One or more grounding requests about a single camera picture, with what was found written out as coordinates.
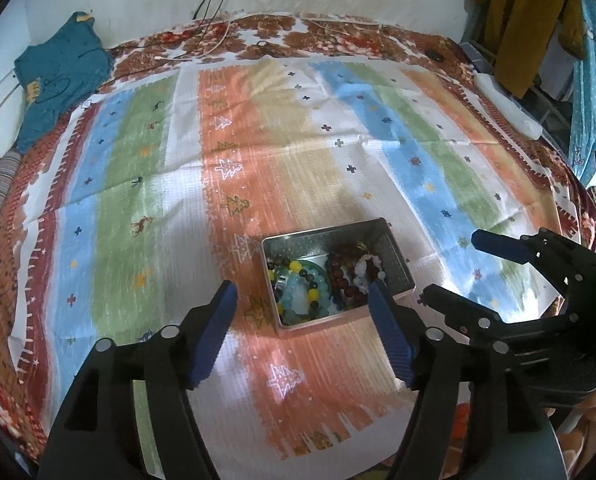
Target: yellow bead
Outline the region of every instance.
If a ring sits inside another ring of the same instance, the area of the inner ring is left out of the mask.
[[[289,270],[292,270],[293,272],[300,272],[302,270],[302,264],[296,260],[293,260],[289,264]]]

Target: blue stripe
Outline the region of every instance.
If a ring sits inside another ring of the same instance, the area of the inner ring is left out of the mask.
[[[326,61],[310,63],[310,66],[325,79],[335,97],[354,111],[374,139],[390,141],[382,143],[382,151],[395,175],[396,185],[433,237],[459,292],[485,306],[495,299],[507,312],[518,309],[518,300],[500,274],[500,260],[475,250],[471,245],[464,249],[458,245],[459,237],[469,240],[478,228],[459,208],[444,181],[443,171],[403,124],[398,113],[385,106],[373,87],[346,68],[344,63]],[[362,94],[364,99],[358,99],[358,94]],[[411,163],[414,157],[420,160],[417,166]],[[435,192],[425,189],[427,183],[433,184]],[[443,210],[451,218],[445,218],[441,213]],[[482,274],[480,280],[474,279],[476,269]]]
[[[66,205],[57,211],[60,235],[56,247],[59,254],[53,273],[57,284],[52,297],[55,308],[53,344],[60,377],[57,406],[62,403],[73,378],[98,339],[90,312],[95,270],[97,193],[104,189],[113,142],[134,94],[135,90],[121,92],[107,99],[98,110],[84,141],[78,169],[68,184]],[[77,266],[71,267],[72,262],[76,262]],[[68,299],[72,296],[75,302],[70,306]]]

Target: blue gripper pad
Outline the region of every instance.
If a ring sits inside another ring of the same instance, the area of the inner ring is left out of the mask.
[[[209,377],[238,305],[238,290],[229,283],[195,347],[189,381],[196,388]]]
[[[413,384],[415,348],[407,342],[389,308],[389,303],[375,283],[369,286],[369,313],[373,319],[394,375],[408,388]]]
[[[473,232],[472,245],[478,251],[493,254],[521,265],[534,259],[534,254],[522,240],[483,231],[482,229]]]

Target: bed sheet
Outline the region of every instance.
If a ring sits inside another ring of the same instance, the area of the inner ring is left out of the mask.
[[[39,457],[98,338],[145,340],[229,279],[235,320],[190,393],[222,478],[380,474],[414,394],[370,319],[277,339],[259,241],[382,216],[418,291],[439,283],[515,321],[556,293],[476,251],[473,230],[545,226],[593,248],[596,207],[555,150],[478,94],[449,40],[285,14],[196,37],[114,49],[113,80],[24,157],[0,219],[0,424]],[[140,385],[136,405],[146,428]]]

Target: green stripe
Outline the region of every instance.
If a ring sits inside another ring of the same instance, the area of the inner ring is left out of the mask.
[[[452,192],[458,207],[479,229],[489,229],[498,223],[500,216],[494,203],[488,200],[489,193],[480,185],[475,171],[466,165],[462,157],[447,146],[447,141],[438,130],[427,124],[390,83],[376,70],[361,63],[345,63],[358,77],[372,85],[379,99],[394,112],[408,127],[411,134],[433,158],[438,169],[443,172],[444,181]]]
[[[117,344],[135,342],[163,323],[156,259],[156,232],[163,213],[156,180],[161,147],[167,144],[165,119],[174,87],[175,77],[170,77],[136,90],[113,143],[104,191],[98,195],[91,316],[97,333],[113,336]],[[143,182],[133,186],[138,176]],[[134,236],[132,222],[143,217],[153,222],[145,223]]]

